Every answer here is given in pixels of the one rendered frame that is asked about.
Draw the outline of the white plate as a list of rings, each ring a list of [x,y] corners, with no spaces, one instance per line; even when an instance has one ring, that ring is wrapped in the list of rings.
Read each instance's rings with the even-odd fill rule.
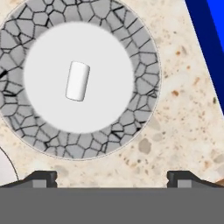
[[[5,151],[0,147],[0,186],[15,182],[18,175]]]

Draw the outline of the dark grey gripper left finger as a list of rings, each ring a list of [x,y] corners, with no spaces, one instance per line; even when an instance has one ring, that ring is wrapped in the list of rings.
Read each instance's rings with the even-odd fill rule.
[[[1,188],[57,188],[57,177],[56,171],[34,171],[24,179],[1,185]]]

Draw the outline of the grey cracked-pattern plate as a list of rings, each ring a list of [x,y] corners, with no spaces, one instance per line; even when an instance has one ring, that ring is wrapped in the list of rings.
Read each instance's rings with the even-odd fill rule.
[[[66,98],[73,61],[90,67],[85,98]],[[158,49],[120,0],[24,0],[0,25],[0,116],[25,144],[84,160],[121,149],[151,119]]]

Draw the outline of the white marshmallow cylinder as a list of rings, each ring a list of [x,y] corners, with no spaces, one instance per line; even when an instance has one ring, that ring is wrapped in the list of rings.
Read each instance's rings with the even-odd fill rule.
[[[77,102],[84,100],[89,72],[88,65],[77,61],[71,63],[66,84],[66,98]]]

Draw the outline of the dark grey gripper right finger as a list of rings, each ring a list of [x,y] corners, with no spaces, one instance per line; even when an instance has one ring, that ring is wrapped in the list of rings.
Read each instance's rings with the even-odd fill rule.
[[[168,171],[166,177],[168,179],[168,188],[224,188],[224,185],[200,179],[190,171]]]

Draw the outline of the blue tray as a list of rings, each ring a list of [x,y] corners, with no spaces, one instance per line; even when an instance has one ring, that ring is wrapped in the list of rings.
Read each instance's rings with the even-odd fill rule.
[[[207,0],[185,0],[200,48],[224,113],[224,52]]]

